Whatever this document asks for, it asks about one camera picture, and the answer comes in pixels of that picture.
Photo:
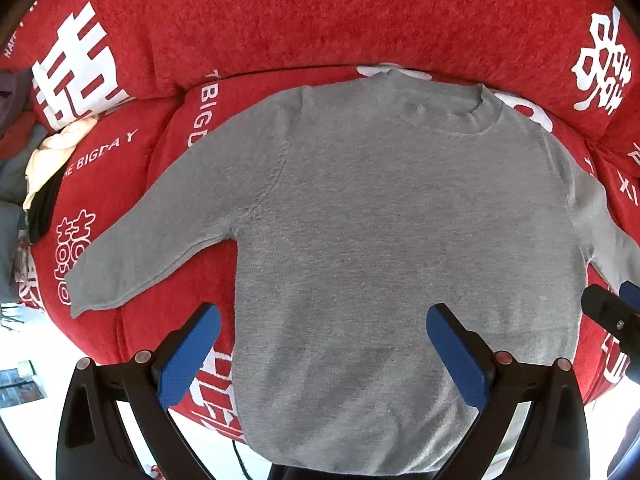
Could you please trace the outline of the red sofa cover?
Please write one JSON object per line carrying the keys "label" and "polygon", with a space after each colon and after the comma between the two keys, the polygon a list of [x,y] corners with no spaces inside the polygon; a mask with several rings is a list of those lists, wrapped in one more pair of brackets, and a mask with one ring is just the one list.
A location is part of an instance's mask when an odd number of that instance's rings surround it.
{"label": "red sofa cover", "polygon": [[272,92],[381,64],[477,81],[551,130],[639,232],[639,40],[612,0],[36,0],[1,36],[1,66],[29,74],[1,155],[98,115],[70,155],[52,226],[11,297],[46,310],[95,359],[125,361],[206,294],[231,313],[231,243],[189,261],[122,310],[70,317],[65,273],[187,148]]}

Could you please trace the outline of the pile of clothes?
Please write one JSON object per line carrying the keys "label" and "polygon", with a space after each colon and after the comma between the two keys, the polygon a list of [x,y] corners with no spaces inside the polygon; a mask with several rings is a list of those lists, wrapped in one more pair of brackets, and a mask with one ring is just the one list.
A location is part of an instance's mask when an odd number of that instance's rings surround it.
{"label": "pile of clothes", "polygon": [[29,104],[32,73],[1,72],[1,301],[15,304],[14,262],[36,194],[98,123],[82,118],[51,134]]}

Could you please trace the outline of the grey knit sweater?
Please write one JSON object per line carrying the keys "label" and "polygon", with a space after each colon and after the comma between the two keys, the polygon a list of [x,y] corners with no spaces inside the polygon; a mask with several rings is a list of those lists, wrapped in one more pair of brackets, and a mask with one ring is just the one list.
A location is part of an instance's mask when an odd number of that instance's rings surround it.
{"label": "grey knit sweater", "polygon": [[432,470],[471,425],[425,336],[433,304],[547,363],[576,350],[589,269],[639,277],[555,136],[483,86],[398,72],[286,90],[206,134],[81,254],[70,312],[130,304],[225,240],[244,438],[338,474]]}

